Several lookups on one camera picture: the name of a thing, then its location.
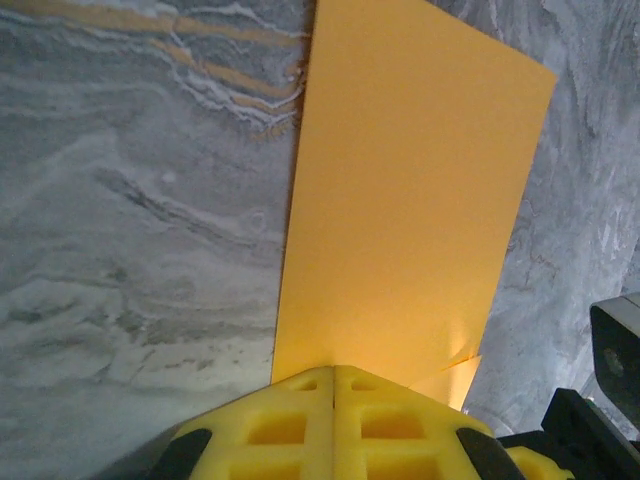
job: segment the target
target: orange sheet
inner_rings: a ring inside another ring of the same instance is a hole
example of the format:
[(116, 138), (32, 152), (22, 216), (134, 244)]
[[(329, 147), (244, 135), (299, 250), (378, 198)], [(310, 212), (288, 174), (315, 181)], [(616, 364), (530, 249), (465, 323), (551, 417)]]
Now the orange sheet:
[(424, 0), (319, 1), (272, 381), (474, 357), (554, 82)]

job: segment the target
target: yellow plastic object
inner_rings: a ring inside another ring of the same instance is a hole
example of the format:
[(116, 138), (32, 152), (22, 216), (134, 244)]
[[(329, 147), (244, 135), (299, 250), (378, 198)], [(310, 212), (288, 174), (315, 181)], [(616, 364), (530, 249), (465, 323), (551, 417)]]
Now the yellow plastic object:
[(424, 0), (319, 0), (272, 381), (476, 355), (553, 85)]
[[(480, 480), (456, 435), (465, 427), (492, 435), (478, 420), (408, 388), (338, 366), (206, 413), (174, 440), (212, 433), (189, 480)], [(527, 480), (570, 476), (530, 450), (509, 453)]]
[(184, 424), (213, 433), (190, 480), (332, 478), (333, 369), (316, 368)]
[(575, 478), (556, 462), (527, 447), (512, 447), (507, 453), (527, 480), (569, 480)]

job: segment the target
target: marble countertop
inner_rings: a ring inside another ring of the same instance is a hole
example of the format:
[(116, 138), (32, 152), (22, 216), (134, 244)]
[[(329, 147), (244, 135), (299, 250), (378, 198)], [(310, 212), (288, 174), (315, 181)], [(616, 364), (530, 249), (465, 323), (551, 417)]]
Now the marble countertop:
[[(588, 305), (638, 284), (640, 2), (434, 3), (559, 77), (467, 401), (532, 429), (589, 384)], [(0, 478), (267, 384), (313, 10), (0, 0)]]

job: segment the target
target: marble veining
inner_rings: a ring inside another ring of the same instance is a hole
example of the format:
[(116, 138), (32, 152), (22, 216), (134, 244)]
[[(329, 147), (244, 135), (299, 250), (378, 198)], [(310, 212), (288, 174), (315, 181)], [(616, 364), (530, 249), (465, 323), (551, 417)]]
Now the marble veining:
[[(591, 393), (589, 303), (640, 284), (640, 2), (434, 3), (559, 78), (466, 405), (532, 429)], [(268, 382), (313, 9), (0, 0), (0, 478)]]

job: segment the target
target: gray marble surface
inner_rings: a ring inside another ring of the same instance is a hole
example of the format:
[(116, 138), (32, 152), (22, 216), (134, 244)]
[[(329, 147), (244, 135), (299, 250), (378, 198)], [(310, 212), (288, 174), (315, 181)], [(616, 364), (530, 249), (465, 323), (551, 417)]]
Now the gray marble surface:
[[(434, 3), (559, 76), (466, 404), (531, 429), (640, 283), (640, 2)], [(83, 478), (268, 381), (313, 4), (0, 8), (0, 478)]]

